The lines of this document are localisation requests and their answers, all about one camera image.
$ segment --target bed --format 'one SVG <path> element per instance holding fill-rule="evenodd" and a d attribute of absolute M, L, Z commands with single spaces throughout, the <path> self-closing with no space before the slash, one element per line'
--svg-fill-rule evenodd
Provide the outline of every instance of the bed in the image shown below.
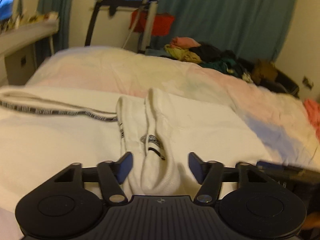
<path fill-rule="evenodd" d="M 190 151 L 226 166 L 263 159 L 320 170 L 319 141 L 301 101 L 193 63 L 117 48 L 69 49 L 43 63 L 25 87 L 0 89 L 0 100 L 0 220 L 11 223 L 0 228 L 7 233 L 1 239 L 21 236 L 12 214 L 19 199 L 73 162 L 92 167 L 136 151 L 127 195 L 194 195 Z M 39 116 L 13 106 L 86 109 L 113 121 Z M 137 143 L 145 133 L 163 140 L 167 164 L 145 155 Z M 148 177 L 155 171 L 165 179 Z M 233 188 L 226 185 L 221 197 Z"/>

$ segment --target electrical socket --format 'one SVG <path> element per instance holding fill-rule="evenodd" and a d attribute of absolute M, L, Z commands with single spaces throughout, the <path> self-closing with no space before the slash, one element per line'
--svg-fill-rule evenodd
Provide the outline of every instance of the electrical socket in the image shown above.
<path fill-rule="evenodd" d="M 310 78 L 307 78 L 306 76 L 303 77 L 302 84 L 309 90 L 312 90 L 315 85 Z"/>

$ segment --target white garment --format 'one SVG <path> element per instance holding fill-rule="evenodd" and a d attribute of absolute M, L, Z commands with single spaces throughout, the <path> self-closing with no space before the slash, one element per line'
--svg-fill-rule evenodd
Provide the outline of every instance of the white garment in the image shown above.
<path fill-rule="evenodd" d="M 122 152 L 133 153 L 133 170 L 124 185 L 126 194 L 191 195 L 199 189 L 188 168 L 188 154 L 234 167 L 271 160 L 257 136 L 228 107 L 150 90 L 145 101 L 121 97 L 117 106 L 123 130 Z M 162 160 L 149 151 L 153 135 L 163 145 Z M 232 190 L 225 188 L 221 196 Z"/>

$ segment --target white desk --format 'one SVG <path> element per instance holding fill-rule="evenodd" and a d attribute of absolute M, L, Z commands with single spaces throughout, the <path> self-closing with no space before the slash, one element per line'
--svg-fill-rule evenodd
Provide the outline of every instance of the white desk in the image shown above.
<path fill-rule="evenodd" d="M 54 54 L 52 35 L 59 30 L 59 20 L 24 25 L 17 30 L 0 34 L 0 86 L 6 83 L 4 58 L 23 47 L 49 37 L 51 54 Z"/>

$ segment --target curtain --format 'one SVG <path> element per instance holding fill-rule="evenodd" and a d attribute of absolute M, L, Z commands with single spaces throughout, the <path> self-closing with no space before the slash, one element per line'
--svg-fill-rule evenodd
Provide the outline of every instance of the curtain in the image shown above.
<path fill-rule="evenodd" d="M 69 47 L 69 22 L 72 0 L 39 0 L 38 12 L 45 14 L 51 11 L 59 13 L 59 32 L 53 36 L 55 52 Z M 50 47 L 47 39 L 36 43 L 36 57 L 38 66 L 49 57 Z"/>
<path fill-rule="evenodd" d="M 160 0 L 159 13 L 176 17 L 159 49 L 175 37 L 191 37 L 230 49 L 247 60 L 275 60 L 287 35 L 295 0 Z"/>

